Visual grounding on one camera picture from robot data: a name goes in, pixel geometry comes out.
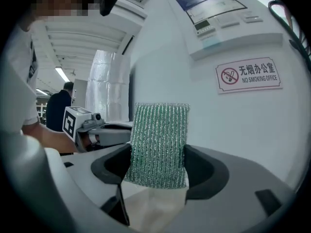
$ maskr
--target white cloth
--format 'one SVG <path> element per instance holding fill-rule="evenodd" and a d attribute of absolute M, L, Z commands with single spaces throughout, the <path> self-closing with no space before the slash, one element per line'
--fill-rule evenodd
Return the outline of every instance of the white cloth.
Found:
<path fill-rule="evenodd" d="M 38 65 L 31 33 L 25 32 L 19 26 L 16 26 L 5 46 L 3 54 L 6 55 L 7 60 L 20 78 L 35 92 Z M 30 110 L 25 112 L 25 115 L 24 125 L 30 125 L 38 121 L 35 103 L 33 103 Z"/>

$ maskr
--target ceiling light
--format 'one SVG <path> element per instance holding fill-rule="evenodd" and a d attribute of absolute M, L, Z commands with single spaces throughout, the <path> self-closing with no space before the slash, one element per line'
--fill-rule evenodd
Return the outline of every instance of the ceiling light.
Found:
<path fill-rule="evenodd" d="M 70 80 L 67 78 L 66 74 L 64 73 L 63 69 L 61 67 L 55 67 L 55 70 L 58 72 L 58 74 L 63 78 L 65 82 L 69 82 Z"/>
<path fill-rule="evenodd" d="M 47 96 L 48 96 L 48 94 L 47 94 L 47 93 L 45 93 L 44 91 L 41 91 L 40 89 L 36 89 L 36 91 L 41 92 L 42 94 L 44 94 L 44 95 L 47 95 Z"/>

